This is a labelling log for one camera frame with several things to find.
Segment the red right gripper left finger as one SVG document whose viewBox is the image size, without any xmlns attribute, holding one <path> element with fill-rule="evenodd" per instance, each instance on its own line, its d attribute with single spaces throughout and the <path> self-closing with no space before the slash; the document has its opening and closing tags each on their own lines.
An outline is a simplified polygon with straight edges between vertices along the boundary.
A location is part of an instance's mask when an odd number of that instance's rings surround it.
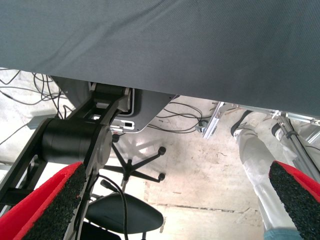
<svg viewBox="0 0 320 240">
<path fill-rule="evenodd" d="M 62 240 L 86 182 L 82 162 L 68 165 L 0 218 L 2 240 Z"/>
</svg>

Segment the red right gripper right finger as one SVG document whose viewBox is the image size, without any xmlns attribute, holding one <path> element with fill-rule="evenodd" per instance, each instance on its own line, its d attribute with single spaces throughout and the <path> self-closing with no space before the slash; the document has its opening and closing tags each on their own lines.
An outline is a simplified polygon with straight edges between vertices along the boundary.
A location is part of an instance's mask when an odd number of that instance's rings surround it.
<svg viewBox="0 0 320 240">
<path fill-rule="evenodd" d="M 320 183 L 280 161 L 273 161 L 270 183 L 304 240 L 320 238 Z"/>
</svg>

